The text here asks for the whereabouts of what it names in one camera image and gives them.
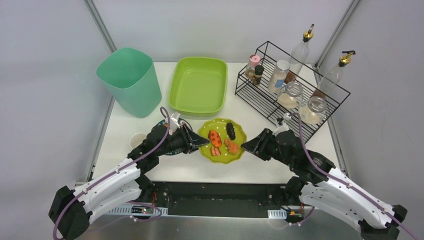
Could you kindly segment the small black cap spice bottle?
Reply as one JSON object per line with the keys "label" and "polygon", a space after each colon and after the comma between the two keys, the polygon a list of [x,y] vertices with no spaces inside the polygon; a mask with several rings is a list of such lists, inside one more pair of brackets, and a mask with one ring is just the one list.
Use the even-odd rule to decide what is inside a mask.
{"label": "small black cap spice bottle", "polygon": [[252,83],[257,87],[261,84],[263,72],[264,72],[264,67],[262,65],[259,64],[255,66]]}

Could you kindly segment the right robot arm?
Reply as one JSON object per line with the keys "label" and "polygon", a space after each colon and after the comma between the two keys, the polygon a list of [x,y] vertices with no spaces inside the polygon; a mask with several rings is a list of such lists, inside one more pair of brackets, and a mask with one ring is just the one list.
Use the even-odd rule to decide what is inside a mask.
{"label": "right robot arm", "polygon": [[396,240],[407,210],[374,197],[349,179],[332,161],[305,148],[292,130],[265,128],[241,147],[263,161],[274,159],[295,174],[285,193],[343,221],[364,240]]}

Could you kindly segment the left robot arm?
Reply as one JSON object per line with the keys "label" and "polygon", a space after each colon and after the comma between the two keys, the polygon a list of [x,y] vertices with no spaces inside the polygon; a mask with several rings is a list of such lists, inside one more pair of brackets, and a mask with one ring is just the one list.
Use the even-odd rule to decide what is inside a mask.
{"label": "left robot arm", "polygon": [[173,134],[169,130],[164,125],[153,127],[113,169],[74,189],[63,186],[57,190],[48,212],[54,223],[53,238],[74,240],[111,209],[136,199],[148,202],[153,183],[146,173],[159,164],[161,156],[174,151],[190,154],[210,142],[185,124]]}

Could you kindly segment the green dotted plate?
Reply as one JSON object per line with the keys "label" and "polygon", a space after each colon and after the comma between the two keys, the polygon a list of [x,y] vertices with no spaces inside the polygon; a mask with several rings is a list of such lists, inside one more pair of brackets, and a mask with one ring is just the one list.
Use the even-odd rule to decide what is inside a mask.
{"label": "green dotted plate", "polygon": [[[229,122],[233,123],[234,129],[235,129],[236,139],[233,140],[233,142],[238,144],[239,147],[240,147],[239,152],[237,154],[230,154],[226,145],[224,144],[225,139],[229,139],[229,137],[227,135],[227,131],[226,131],[226,125]],[[208,134],[209,134],[210,130],[214,130],[214,131],[218,132],[219,135],[220,135],[220,138],[221,138],[221,141],[222,141],[222,145],[221,145],[221,147],[219,147],[219,149],[221,151],[221,155],[220,156],[212,156],[211,155],[211,147],[213,147],[213,145],[210,142],[209,144],[204,145],[199,149],[200,154],[203,157],[207,158],[208,160],[210,160],[213,163],[218,163],[218,164],[230,164],[231,162],[234,162],[234,161],[241,158],[241,156],[244,153],[244,150],[241,148],[241,144],[243,144],[247,141],[247,135],[243,131],[241,125],[232,121],[231,119],[216,118],[216,119],[213,119],[213,120],[206,121],[202,125],[202,127],[200,127],[198,129],[197,133],[200,136],[209,139]]]}

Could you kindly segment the oil bottle gold spout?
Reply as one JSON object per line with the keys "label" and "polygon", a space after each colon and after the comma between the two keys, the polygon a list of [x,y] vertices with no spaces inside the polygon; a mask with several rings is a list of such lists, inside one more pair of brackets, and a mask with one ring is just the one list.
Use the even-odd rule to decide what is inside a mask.
{"label": "oil bottle gold spout", "polygon": [[320,97],[325,99],[342,79],[344,67],[351,62],[351,57],[356,54],[355,50],[343,51],[338,63],[330,68],[330,70],[322,77],[317,85],[312,97]]}

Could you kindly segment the tall oil bottle gold pump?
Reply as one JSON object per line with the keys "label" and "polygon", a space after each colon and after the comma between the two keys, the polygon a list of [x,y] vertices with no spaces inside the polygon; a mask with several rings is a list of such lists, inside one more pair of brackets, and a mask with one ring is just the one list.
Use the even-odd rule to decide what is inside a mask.
{"label": "tall oil bottle gold pump", "polygon": [[289,72],[287,73],[287,76],[284,80],[285,84],[288,84],[289,82],[293,82],[296,80],[297,76],[299,75],[303,63],[307,59],[310,48],[309,48],[309,41],[313,38],[314,33],[314,24],[311,24],[310,28],[303,33],[301,42],[291,51],[290,58],[289,58]]}

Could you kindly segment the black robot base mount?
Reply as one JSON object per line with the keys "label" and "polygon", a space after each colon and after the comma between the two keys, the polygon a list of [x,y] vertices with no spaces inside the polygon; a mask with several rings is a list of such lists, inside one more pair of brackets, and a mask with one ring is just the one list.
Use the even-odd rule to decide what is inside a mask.
{"label": "black robot base mount", "polygon": [[155,181],[136,202],[166,208],[171,216],[303,220],[308,205],[285,184]]}

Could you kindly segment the glass jar beige contents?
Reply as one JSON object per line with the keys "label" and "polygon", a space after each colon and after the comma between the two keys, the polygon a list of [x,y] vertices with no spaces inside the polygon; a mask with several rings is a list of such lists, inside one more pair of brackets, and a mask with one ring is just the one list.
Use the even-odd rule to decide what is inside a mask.
{"label": "glass jar beige contents", "polygon": [[286,109],[296,109],[303,102],[303,86],[291,81],[283,86],[278,94],[277,102]]}

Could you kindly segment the large glass jar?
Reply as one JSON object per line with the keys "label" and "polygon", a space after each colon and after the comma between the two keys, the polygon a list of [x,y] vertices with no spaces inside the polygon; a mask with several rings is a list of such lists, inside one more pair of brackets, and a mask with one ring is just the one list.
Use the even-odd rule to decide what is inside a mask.
{"label": "large glass jar", "polygon": [[298,113],[305,124],[320,124],[326,119],[327,102],[322,97],[312,96],[300,105]]}

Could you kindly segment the pink lid spice jar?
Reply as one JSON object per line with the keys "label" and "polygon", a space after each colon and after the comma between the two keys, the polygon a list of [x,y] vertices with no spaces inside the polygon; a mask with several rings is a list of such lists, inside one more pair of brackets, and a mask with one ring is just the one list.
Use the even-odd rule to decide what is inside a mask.
{"label": "pink lid spice jar", "polygon": [[245,69],[245,76],[247,79],[252,80],[254,78],[254,73],[255,73],[255,67],[257,65],[259,65],[261,60],[261,57],[257,54],[252,54],[249,57],[248,63],[246,65],[246,69]]}

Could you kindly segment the white grain shaker jar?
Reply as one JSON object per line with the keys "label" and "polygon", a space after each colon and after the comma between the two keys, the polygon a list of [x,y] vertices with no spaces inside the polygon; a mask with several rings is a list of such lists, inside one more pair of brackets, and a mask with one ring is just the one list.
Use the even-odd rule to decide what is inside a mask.
{"label": "white grain shaker jar", "polygon": [[278,94],[281,91],[289,70],[290,63],[288,61],[279,60],[276,62],[267,86],[271,93]]}

